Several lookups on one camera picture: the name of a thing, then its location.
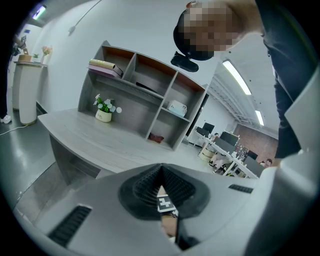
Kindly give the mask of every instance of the white flower pot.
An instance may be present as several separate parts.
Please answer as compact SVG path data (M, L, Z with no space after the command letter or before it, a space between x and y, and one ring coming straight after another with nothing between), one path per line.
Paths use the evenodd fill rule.
M39 58L32 57L31 60L32 60L32 62L40 63L40 59Z
M111 121L111 116L112 116L112 113L106 113L106 112L101 111L100 109L98 109L98 111L95 114L96 119L98 119L101 122L105 122L105 123L108 123Z

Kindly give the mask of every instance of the black vent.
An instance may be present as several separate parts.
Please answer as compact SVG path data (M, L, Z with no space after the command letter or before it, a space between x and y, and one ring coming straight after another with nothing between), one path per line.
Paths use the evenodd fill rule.
M254 189L251 188L251 187L240 186L240 185L236 185L236 184L230 185L230 186L229 186L229 189L237 190L237 191L241 191L241 192L249 193L249 194L251 194L251 192L254 190Z
M66 247L90 212L91 209L88 207L77 206L49 234L49 238L55 241L57 244Z
M199 215L210 200L209 188L174 166L156 165L127 179L119 188L119 200L132 215L142 220L159 220L157 194L160 186L182 219Z

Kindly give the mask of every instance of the gray wooden desk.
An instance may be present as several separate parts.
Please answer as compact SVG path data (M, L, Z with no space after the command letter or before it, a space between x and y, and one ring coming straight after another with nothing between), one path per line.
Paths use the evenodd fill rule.
M154 163L169 163L201 171L184 146L176 151L144 140L114 122L103 123L90 113L68 109L40 115L50 133L53 153L67 183L75 169L94 178Z

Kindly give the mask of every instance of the book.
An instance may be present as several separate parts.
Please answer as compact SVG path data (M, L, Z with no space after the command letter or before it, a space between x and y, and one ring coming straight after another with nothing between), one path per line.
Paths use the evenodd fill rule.
M122 75L123 75L123 71L122 71L119 67L117 67L116 64L111 63L111 62L107 62L107 61L103 61L103 60L98 60L98 59L92 58L92 59L89 61L89 64L90 64L90 65L94 65L94 66L98 66L98 67L102 67L102 68L105 68L105 69L113 70L113 71L115 71L119 76L122 76Z
M140 87L142 87L142 88L144 88L144 89L147 89L147 90L149 90L149 91L154 92L154 93L157 94L157 92L156 92L155 90L149 88L148 86L145 86L144 84L142 84L142 83L140 83L140 82L136 82L135 84L136 84L137 86L140 86Z
M95 72L102 76L121 78L121 76L118 75L113 69L108 69L105 67L95 66L90 64L88 65L87 68L90 69L92 72Z

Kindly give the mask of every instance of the ceiling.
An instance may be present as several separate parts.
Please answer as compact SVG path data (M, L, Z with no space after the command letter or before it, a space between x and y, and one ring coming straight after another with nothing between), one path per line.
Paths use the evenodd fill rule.
M46 6L45 12L42 13L37 20L34 20L32 18L32 15L39 8L39 6L36 6L34 8L34 11L30 13L30 17L27 23L38 26L38 27L43 27L46 23L60 16L61 14L65 13L71 8L89 1L91 0L44 0L39 4L39 6L45 5Z
M245 95L234 77L222 65L226 59L241 74L252 95ZM280 121L274 84L272 62L263 39L258 34L251 34L220 55L208 91L238 123L277 139ZM261 112L264 126L259 124L255 110Z

